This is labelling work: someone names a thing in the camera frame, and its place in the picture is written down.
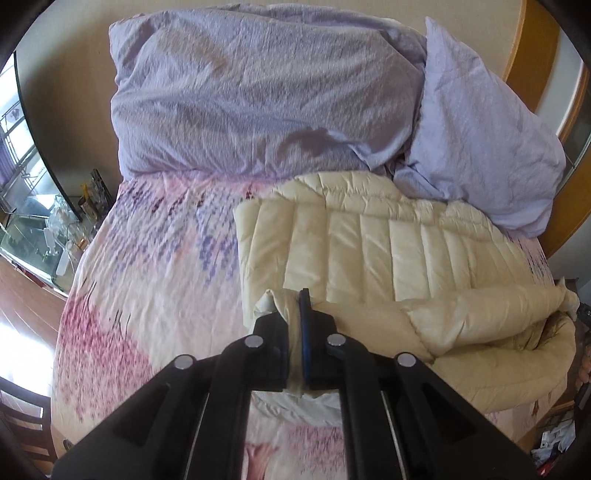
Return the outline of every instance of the chair back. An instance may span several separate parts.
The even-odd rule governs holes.
[[[10,402],[14,397],[26,404],[41,408],[41,416],[17,410],[20,402]],[[51,436],[51,399],[36,394],[0,377],[0,416],[4,418],[11,433],[21,444],[31,460],[54,463],[56,448]]]

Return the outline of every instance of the white wall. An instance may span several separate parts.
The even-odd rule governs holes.
[[[56,0],[36,20],[17,48],[23,101],[35,141],[68,194],[80,194],[80,182],[92,168],[101,171],[112,193],[121,179],[109,103],[115,92],[109,25],[140,12],[215,3],[226,1]],[[509,59],[521,8],[521,0],[309,3],[395,18],[422,32],[429,15],[474,48],[499,75]]]
[[[580,288],[591,280],[591,216],[548,259],[554,278],[578,278]]]
[[[588,281],[586,284],[579,287],[579,299],[583,303],[591,305],[591,281]]]

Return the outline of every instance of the wrinkled fabric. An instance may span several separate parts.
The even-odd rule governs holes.
[[[408,146],[425,38],[394,20],[234,5],[140,15],[109,36],[125,179],[373,170]]]
[[[560,141],[478,54],[427,18],[426,78],[407,196],[464,200],[506,231],[541,235],[565,166]]]
[[[299,325],[293,292],[309,288],[340,332],[381,355],[414,353],[482,412],[547,394],[573,360],[576,295],[535,285],[523,252],[465,203],[321,173],[240,204],[235,220],[247,327],[274,309]],[[298,385],[288,393],[305,411],[314,400]]]

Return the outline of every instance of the window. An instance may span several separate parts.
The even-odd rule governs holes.
[[[583,156],[587,153],[591,143],[591,90],[589,86],[585,91],[583,105],[579,116],[575,120],[573,129],[564,142],[564,153],[566,154],[566,167],[564,176],[558,189],[560,190],[568,181],[570,176],[579,166]]]

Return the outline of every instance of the puffer jacket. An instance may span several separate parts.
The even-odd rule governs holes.
[[[323,407],[337,408],[301,389],[302,288],[340,332],[381,355],[414,353],[483,413],[540,398],[572,363],[576,295],[534,284],[521,249],[465,203],[320,173],[241,204],[235,220],[245,324],[277,310],[290,324],[288,396],[259,396],[272,414],[322,424]]]

